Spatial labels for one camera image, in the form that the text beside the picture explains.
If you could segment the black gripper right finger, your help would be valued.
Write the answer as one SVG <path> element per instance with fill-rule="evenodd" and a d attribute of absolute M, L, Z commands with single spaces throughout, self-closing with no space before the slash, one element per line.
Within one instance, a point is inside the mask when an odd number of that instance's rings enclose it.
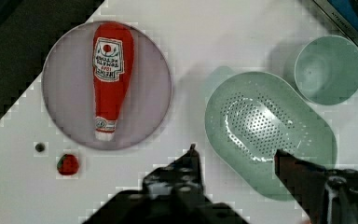
<path fill-rule="evenodd" d="M 327 169 L 281 149 L 274 163 L 275 175 L 311 224 L 358 224 L 358 171 Z"/>

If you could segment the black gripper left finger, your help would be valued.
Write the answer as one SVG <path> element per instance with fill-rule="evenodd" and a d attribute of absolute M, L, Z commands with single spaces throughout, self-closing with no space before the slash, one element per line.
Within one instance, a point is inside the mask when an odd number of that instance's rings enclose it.
<path fill-rule="evenodd" d="M 192 144 L 180 158 L 122 190 L 83 224 L 248 224 L 225 203 L 204 194 L 200 154 Z"/>

